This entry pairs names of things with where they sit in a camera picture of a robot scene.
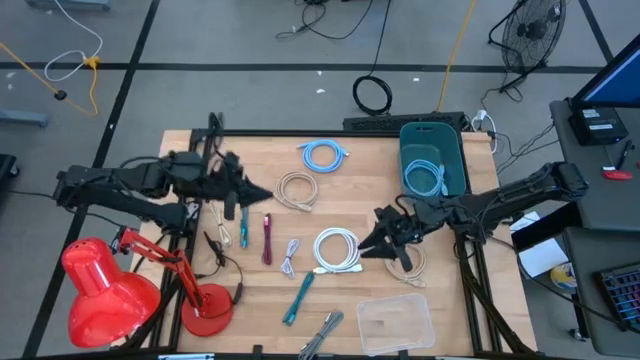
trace teal container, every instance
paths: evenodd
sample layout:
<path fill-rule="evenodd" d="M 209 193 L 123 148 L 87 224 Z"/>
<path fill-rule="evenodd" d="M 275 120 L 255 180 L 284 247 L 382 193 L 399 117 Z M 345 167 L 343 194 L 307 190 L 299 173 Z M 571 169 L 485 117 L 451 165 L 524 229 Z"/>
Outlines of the teal container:
<path fill-rule="evenodd" d="M 428 160 L 445 167 L 444 184 L 450 196 L 463 195 L 467 189 L 460 140 L 456 131 L 444 123 L 415 122 L 400 130 L 400 178 L 404 194 L 413 194 L 404 181 L 405 169 L 417 159 Z M 436 179 L 426 170 L 414 170 L 409 174 L 409 182 L 418 191 L 428 191 L 436 184 Z"/>

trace wooden tabletop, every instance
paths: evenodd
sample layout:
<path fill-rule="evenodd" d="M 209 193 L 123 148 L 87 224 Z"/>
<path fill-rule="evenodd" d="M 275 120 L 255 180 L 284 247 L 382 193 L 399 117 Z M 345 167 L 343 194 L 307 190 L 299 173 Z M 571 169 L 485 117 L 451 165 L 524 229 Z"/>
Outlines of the wooden tabletop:
<path fill-rule="evenodd" d="M 169 150 L 187 150 L 190 131 L 166 131 L 160 155 Z M 344 227 L 363 240 L 373 229 L 373 209 L 393 203 L 400 193 L 398 169 L 398 140 L 390 138 L 338 138 L 341 146 L 349 151 L 342 166 L 331 174 L 312 173 L 302 163 L 300 143 L 311 138 L 294 137 L 227 137 L 223 147 L 240 156 L 246 174 L 252 182 L 267 189 L 274 189 L 278 179 L 289 171 L 304 171 L 318 182 L 319 196 L 311 213 L 289 209 L 275 199 L 249 208 L 249 247 L 240 248 L 240 211 L 236 221 L 225 221 L 234 238 L 228 256 L 238 261 L 244 273 L 242 301 L 234 308 L 233 320 L 220 334 L 197 337 L 186 329 L 180 332 L 179 351 L 240 352 L 250 353 L 253 345 L 264 346 L 265 353 L 298 353 L 323 325 L 331 311 L 342 311 L 343 322 L 325 340 L 320 352 L 338 354 L 363 354 L 360 332 L 356 319 L 356 306 L 365 300 L 418 293 L 427 299 L 433 327 L 435 345 L 428 349 L 410 350 L 411 355 L 472 355 L 469 324 L 462 292 L 458 260 L 452 246 L 453 232 L 443 228 L 424 238 L 420 244 L 427 253 L 427 265 L 423 275 L 426 288 L 414 288 L 398 282 L 386 270 L 379 259 L 362 259 L 364 271 L 351 274 L 317 275 L 300 307 L 293 326 L 282 323 L 282 317 L 294 301 L 305 274 L 318 266 L 312 248 L 316 236 L 328 227 Z M 464 152 L 472 191 L 483 192 L 497 186 L 495 165 L 489 139 L 484 134 L 463 134 Z M 318 148 L 314 160 L 320 164 L 333 159 L 329 149 Z M 303 181 L 294 181 L 287 193 L 304 199 L 310 187 Z M 170 196 L 163 202 L 175 201 Z M 273 264 L 266 266 L 260 258 L 264 246 L 262 221 L 265 214 L 272 215 Z M 193 256 L 193 269 L 198 273 L 215 270 L 215 257 L 206 244 L 203 231 L 218 239 L 217 225 L 207 206 L 202 209 Z M 141 227 L 141 235 L 155 240 L 159 229 L 150 223 Z M 511 241 L 508 229 L 501 227 L 496 236 Z M 297 238 L 300 247 L 293 256 L 295 279 L 290 280 L 280 272 L 289 240 Z M 484 247 L 485 259 L 496 307 L 522 341 L 536 348 L 518 272 L 515 254 L 497 243 Z M 340 262 L 346 255 L 346 245 L 339 237 L 330 238 L 321 248 L 329 262 Z M 139 273 L 159 284 L 162 267 L 145 261 Z M 221 269 L 215 276 L 200 280 L 201 284 L 216 283 L 235 292 L 239 274 L 233 265 Z M 485 315 L 477 304 L 478 318 L 485 323 Z M 170 305 L 161 344 L 168 343 L 169 327 L 174 306 Z M 485 349 L 489 348 L 486 328 L 481 329 Z"/>

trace computer monitor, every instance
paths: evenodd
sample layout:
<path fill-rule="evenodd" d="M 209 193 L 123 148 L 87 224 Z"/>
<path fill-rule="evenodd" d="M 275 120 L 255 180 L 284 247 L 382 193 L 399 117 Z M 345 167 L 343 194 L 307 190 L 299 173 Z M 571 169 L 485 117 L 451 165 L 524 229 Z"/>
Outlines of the computer monitor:
<path fill-rule="evenodd" d="M 579 106 L 640 108 L 640 35 L 572 100 Z"/>

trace red cable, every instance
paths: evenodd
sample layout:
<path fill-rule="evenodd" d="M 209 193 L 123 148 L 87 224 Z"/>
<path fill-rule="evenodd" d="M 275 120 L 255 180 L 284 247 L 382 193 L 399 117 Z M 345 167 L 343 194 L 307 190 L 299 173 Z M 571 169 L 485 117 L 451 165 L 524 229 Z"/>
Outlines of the red cable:
<path fill-rule="evenodd" d="M 271 265 L 271 214 L 264 216 L 264 251 L 262 252 L 262 263 Z"/>

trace lamp shade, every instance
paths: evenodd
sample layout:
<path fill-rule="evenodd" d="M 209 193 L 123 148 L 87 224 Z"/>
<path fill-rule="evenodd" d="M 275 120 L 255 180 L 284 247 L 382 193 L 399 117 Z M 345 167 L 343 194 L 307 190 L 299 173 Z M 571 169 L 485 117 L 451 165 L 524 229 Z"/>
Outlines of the lamp shade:
<path fill-rule="evenodd" d="M 131 333 L 160 303 L 155 285 L 122 272 L 101 239 L 75 241 L 65 249 L 62 265 L 78 290 L 69 314 L 69 337 L 78 347 L 107 345 Z"/>

